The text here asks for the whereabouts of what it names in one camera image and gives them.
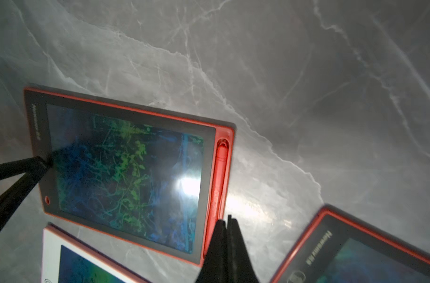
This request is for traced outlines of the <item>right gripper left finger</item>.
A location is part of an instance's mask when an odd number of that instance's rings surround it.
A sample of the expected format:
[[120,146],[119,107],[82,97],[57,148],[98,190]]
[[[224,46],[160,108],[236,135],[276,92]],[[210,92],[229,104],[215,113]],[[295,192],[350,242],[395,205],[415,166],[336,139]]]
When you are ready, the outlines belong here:
[[227,229],[224,220],[218,220],[196,283],[227,282]]

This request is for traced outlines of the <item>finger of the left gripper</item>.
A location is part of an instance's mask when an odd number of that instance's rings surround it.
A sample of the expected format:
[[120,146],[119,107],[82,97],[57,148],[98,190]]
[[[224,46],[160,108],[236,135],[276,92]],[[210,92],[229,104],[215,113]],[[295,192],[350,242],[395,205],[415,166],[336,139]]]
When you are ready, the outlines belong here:
[[40,156],[0,164],[0,180],[25,174],[38,183],[49,170],[49,164]]
[[24,173],[20,175],[20,179],[0,195],[0,232],[31,190],[39,183],[35,183]]

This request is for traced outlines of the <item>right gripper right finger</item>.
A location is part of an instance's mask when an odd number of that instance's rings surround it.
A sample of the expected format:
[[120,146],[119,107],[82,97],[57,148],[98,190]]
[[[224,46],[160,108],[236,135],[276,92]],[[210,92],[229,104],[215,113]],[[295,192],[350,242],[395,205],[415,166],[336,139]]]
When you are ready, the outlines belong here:
[[258,283],[238,220],[227,222],[227,269],[229,283]]

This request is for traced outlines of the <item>red stylus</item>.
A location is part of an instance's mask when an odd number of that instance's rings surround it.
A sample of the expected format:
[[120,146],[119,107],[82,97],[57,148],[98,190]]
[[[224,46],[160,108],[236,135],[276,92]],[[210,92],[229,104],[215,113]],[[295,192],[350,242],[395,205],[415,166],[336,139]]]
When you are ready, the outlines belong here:
[[213,171],[213,184],[211,187],[211,206],[207,225],[206,248],[210,245],[210,240],[218,220],[218,205],[224,187],[225,169],[229,154],[229,143],[227,140],[220,140],[217,146],[216,160]]

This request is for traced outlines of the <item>pink white writing tablet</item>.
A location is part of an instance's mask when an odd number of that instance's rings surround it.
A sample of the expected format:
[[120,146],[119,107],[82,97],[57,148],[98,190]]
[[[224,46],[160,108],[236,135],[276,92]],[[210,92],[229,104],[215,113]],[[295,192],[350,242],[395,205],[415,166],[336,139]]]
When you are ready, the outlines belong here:
[[42,239],[42,283],[147,282],[52,224],[43,230]]

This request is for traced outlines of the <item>right red writing tablet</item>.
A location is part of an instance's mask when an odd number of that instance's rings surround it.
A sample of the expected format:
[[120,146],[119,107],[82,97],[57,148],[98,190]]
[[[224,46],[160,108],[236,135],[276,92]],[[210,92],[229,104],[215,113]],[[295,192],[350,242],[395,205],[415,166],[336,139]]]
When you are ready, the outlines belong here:
[[332,205],[324,205],[273,283],[430,283],[430,254]]

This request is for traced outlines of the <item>red writing tablet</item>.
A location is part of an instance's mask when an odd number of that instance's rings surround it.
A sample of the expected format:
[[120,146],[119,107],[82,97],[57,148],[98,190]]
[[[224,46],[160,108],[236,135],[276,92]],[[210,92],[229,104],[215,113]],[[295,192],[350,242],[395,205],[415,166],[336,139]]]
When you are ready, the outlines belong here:
[[430,254],[332,205],[324,205],[273,283],[430,283]]
[[78,93],[24,89],[34,155],[51,164],[39,182],[46,214],[202,266],[220,140],[235,125]]

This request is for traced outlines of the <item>left red writing tablet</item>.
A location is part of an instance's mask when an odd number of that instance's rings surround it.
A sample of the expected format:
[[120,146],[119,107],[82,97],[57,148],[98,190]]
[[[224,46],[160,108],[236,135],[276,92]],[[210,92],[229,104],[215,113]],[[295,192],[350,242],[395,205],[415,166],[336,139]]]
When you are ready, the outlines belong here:
[[24,89],[34,155],[51,164],[39,182],[46,214],[202,266],[220,140],[235,125],[78,93]]

